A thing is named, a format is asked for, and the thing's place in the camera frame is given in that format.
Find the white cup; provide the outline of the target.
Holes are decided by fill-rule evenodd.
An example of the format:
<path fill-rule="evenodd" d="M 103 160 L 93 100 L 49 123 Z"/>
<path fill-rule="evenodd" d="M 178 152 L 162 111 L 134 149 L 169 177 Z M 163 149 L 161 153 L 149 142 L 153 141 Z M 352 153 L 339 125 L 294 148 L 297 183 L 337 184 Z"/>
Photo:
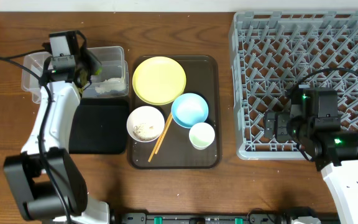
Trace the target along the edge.
<path fill-rule="evenodd" d="M 189 139 L 195 149 L 206 149 L 215 139 L 214 128 L 208 123 L 197 123 L 191 127 Z"/>

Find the white pink bowl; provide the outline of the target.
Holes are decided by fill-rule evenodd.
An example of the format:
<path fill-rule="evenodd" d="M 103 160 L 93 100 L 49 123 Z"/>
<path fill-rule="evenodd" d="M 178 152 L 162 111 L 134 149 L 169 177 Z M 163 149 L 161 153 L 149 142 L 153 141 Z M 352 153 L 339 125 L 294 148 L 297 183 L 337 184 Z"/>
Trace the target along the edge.
<path fill-rule="evenodd" d="M 156 140 L 163 132 L 163 114 L 152 106 L 136 108 L 128 117 L 126 128 L 130 137 L 139 142 Z"/>

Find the pile of rice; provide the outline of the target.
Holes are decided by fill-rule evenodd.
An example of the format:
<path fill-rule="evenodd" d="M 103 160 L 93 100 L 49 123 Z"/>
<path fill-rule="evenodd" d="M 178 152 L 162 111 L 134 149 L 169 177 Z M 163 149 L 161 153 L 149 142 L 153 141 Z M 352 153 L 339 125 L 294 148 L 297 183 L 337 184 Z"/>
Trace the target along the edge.
<path fill-rule="evenodd" d="M 133 133 L 141 141 L 151 141 L 158 136 L 158 130 L 151 123 L 139 123 L 133 127 Z"/>

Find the light blue bowl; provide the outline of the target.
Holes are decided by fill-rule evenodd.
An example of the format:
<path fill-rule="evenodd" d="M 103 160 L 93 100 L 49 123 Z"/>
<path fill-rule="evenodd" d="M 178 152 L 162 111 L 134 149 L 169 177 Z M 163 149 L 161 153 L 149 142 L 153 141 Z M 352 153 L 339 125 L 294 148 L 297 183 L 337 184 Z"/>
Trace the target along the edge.
<path fill-rule="evenodd" d="M 172 103 L 171 112 L 176 124 L 190 129 L 195 124 L 206 121 L 209 108 L 202 96 L 195 93 L 185 93 Z"/>

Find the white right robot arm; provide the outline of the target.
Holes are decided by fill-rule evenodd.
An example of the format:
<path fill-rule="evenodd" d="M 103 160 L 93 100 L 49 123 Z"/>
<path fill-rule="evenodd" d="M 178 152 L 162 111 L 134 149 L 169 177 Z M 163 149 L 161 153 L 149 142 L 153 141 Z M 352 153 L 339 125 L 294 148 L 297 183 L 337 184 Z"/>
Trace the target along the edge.
<path fill-rule="evenodd" d="M 358 133 L 343 131 L 336 109 L 299 114 L 268 111 L 264 135 L 294 141 L 313 162 L 333 196 L 341 223 L 358 223 Z"/>

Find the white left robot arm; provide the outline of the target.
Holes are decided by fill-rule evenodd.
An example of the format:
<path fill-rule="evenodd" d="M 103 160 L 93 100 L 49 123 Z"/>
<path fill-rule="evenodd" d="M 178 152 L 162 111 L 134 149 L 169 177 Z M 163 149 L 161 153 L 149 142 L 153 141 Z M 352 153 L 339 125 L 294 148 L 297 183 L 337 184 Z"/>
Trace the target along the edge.
<path fill-rule="evenodd" d="M 21 153 L 4 161 L 4 174 L 26 221 L 109 223 L 109 205 L 89 196 L 68 150 L 81 92 L 101 63 L 86 47 L 52 53 L 39 76 L 41 102 L 34 127 Z"/>

